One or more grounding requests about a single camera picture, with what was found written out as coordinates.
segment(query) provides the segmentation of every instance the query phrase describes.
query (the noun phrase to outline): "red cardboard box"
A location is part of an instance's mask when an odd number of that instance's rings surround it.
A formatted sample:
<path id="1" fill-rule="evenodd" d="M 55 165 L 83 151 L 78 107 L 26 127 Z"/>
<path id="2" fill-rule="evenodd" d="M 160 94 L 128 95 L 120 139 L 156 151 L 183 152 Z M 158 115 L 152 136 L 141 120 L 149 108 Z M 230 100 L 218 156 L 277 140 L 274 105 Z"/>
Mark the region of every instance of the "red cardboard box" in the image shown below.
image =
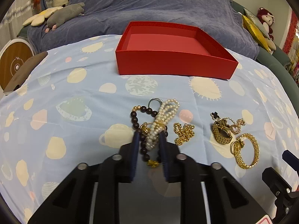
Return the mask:
<path id="1" fill-rule="evenodd" d="M 230 79 L 238 65 L 200 28 L 165 22 L 130 22 L 115 54 L 120 75 Z"/>

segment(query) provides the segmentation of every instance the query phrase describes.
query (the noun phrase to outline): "stuffed animal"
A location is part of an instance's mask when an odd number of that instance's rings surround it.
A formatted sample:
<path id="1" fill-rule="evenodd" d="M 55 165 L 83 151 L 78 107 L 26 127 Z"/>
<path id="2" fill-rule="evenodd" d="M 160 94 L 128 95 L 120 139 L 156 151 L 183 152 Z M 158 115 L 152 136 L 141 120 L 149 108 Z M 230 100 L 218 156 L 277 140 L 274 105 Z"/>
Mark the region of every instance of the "stuffed animal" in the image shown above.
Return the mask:
<path id="1" fill-rule="evenodd" d="M 62 7 L 51 7 L 48 8 L 44 11 L 42 11 L 39 14 L 36 14 L 30 18 L 28 18 L 24 23 L 23 26 L 27 26 L 29 24 L 31 24 L 31 26 L 39 26 L 41 24 L 43 24 L 44 20 L 46 18 L 49 18 L 54 12 L 56 12 L 57 10 L 62 9 Z"/>
<path id="2" fill-rule="evenodd" d="M 260 7 L 257 17 L 268 32 L 270 39 L 273 40 L 274 37 L 271 35 L 273 33 L 273 29 L 270 27 L 275 21 L 273 14 L 267 9 Z"/>
<path id="3" fill-rule="evenodd" d="M 84 9 L 82 8 L 84 3 L 76 3 L 65 6 L 64 8 L 57 10 L 47 20 L 47 28 L 45 32 L 48 33 L 50 28 L 52 31 L 63 25 L 66 21 L 69 21 L 75 17 L 83 16 Z"/>

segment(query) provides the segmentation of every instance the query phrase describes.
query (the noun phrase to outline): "yellow pillow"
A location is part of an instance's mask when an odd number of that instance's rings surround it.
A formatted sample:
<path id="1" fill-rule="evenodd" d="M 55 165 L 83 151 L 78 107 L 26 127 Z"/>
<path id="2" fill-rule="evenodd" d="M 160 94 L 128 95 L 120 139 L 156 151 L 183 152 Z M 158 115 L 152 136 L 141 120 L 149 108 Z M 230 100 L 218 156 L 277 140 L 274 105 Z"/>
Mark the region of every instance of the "yellow pillow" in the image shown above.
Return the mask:
<path id="1" fill-rule="evenodd" d="M 265 50 L 267 50 L 269 53 L 271 52 L 266 39 L 264 38 L 262 32 L 258 29 L 258 27 L 246 16 L 242 15 L 243 22 L 246 25 L 249 33 L 251 36 L 255 39 L 255 41 L 263 47 Z"/>

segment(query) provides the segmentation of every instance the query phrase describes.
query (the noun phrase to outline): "jewelry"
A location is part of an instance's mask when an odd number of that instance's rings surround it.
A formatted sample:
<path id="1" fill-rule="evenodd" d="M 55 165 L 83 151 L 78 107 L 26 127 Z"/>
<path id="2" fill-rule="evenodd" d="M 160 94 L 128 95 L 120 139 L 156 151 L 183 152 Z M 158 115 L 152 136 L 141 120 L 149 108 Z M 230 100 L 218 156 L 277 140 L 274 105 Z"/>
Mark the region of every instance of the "jewelry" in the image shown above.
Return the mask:
<path id="1" fill-rule="evenodd" d="M 140 105 L 134 106 L 130 115 L 132 117 L 131 122 L 133 123 L 133 128 L 137 132 L 139 132 L 139 134 L 140 134 L 140 140 L 141 140 L 141 143 L 140 143 L 140 146 L 141 146 L 140 153 L 143 155 L 143 161 L 147 161 L 148 165 L 151 166 L 151 167 L 157 167 L 159 165 L 159 162 L 160 162 L 160 157 L 158 156 L 157 161 L 150 160 L 150 156 L 147 154 L 147 149 L 145 148 L 145 146 L 146 146 L 145 138 L 146 138 L 146 136 L 150 132 L 150 128 L 148 128 L 147 126 L 150 125 L 150 124 L 153 124 L 154 122 L 150 122 L 150 123 L 144 122 L 140 126 L 140 128 L 139 128 L 138 118 L 137 118 L 137 112 L 136 112 L 136 111 L 140 110 L 143 113 L 146 112 L 147 114 L 151 114 L 152 117 L 155 117 L 158 114 L 158 112 L 157 111 L 153 111 L 150 108 L 150 103 L 153 100 L 157 100 L 157 101 L 161 102 L 161 104 L 163 103 L 163 101 L 161 99 L 158 99 L 158 98 L 151 99 L 149 101 L 149 103 L 148 103 L 148 108 L 146 108 L 145 106 L 140 106 Z M 167 137 L 168 136 L 167 126 L 165 126 L 165 128 L 164 128 L 164 133 L 165 133 L 165 135 Z"/>
<path id="2" fill-rule="evenodd" d="M 159 166 L 159 161 L 148 160 L 147 165 L 151 166 L 152 168 Z"/>
<path id="3" fill-rule="evenodd" d="M 251 141 L 251 143 L 253 144 L 253 148 L 255 150 L 255 157 L 250 166 L 246 165 L 241 157 L 240 150 L 245 145 L 245 143 L 241 140 L 241 137 L 246 137 L 247 139 L 249 139 Z M 251 168 L 251 167 L 255 166 L 259 160 L 260 150 L 259 150 L 258 142 L 252 134 L 249 134 L 249 133 L 242 134 L 241 136 L 239 136 L 237 138 L 237 140 L 235 142 L 231 143 L 231 154 L 233 154 L 235 156 L 237 164 L 241 168 L 243 168 L 243 169 Z"/>
<path id="4" fill-rule="evenodd" d="M 211 113 L 212 119 L 215 120 L 212 126 L 212 132 L 215 136 L 215 139 L 218 143 L 228 144 L 233 139 L 231 132 L 236 135 L 241 132 L 241 125 L 245 125 L 245 121 L 241 118 L 237 122 L 234 122 L 229 117 L 220 118 L 217 112 Z M 229 125 L 227 120 L 232 121 L 233 125 Z"/>
<path id="5" fill-rule="evenodd" d="M 212 132 L 216 141 L 220 144 L 229 144 L 233 139 L 229 130 L 229 125 L 225 119 L 216 120 L 212 126 Z"/>
<path id="6" fill-rule="evenodd" d="M 220 120 L 220 117 L 218 116 L 218 113 L 217 112 L 213 112 L 211 113 L 211 116 L 212 116 L 212 119 L 213 120 Z M 243 118 L 241 119 L 238 119 L 237 122 L 234 122 L 234 120 L 232 120 L 231 118 L 229 117 L 225 117 L 225 118 L 222 118 L 223 120 L 227 120 L 229 119 L 231 122 L 233 122 L 234 124 L 233 125 L 228 125 L 229 126 L 229 129 L 230 131 L 236 135 L 236 134 L 239 134 L 241 132 L 241 125 L 245 125 L 245 121 Z"/>
<path id="7" fill-rule="evenodd" d="M 150 132 L 146 137 L 146 149 L 148 151 L 152 150 L 157 143 L 157 135 L 163 131 L 167 125 L 167 123 L 174 118 L 178 108 L 180 107 L 180 103 L 176 99 L 167 99 L 165 102 L 161 104 L 159 112 L 155 118 L 155 121 L 152 123 Z"/>
<path id="8" fill-rule="evenodd" d="M 189 141 L 189 139 L 194 136 L 194 131 L 193 131 L 194 128 L 195 128 L 194 125 L 190 125 L 187 123 L 184 124 L 183 128 L 180 123 L 175 123 L 173 125 L 173 130 L 179 136 L 174 140 L 175 144 L 177 146 L 180 146 L 183 145 L 185 141 Z"/>

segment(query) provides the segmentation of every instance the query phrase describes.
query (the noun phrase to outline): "pearl bracelet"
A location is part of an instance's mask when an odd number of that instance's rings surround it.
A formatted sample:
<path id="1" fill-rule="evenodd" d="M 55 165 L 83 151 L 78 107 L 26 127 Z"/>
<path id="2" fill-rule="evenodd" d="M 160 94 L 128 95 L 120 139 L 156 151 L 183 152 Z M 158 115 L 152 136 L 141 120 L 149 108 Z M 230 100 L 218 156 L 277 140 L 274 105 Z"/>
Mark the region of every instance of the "pearl bracelet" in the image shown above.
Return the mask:
<path id="1" fill-rule="evenodd" d="M 175 114 L 180 107 L 180 103 L 176 99 L 167 99 L 161 104 L 159 112 L 155 118 L 155 121 L 152 123 L 150 132 L 148 133 L 146 141 L 146 149 L 148 151 L 152 150 L 158 139 L 158 134 L 165 129 L 167 123 L 174 118 Z"/>

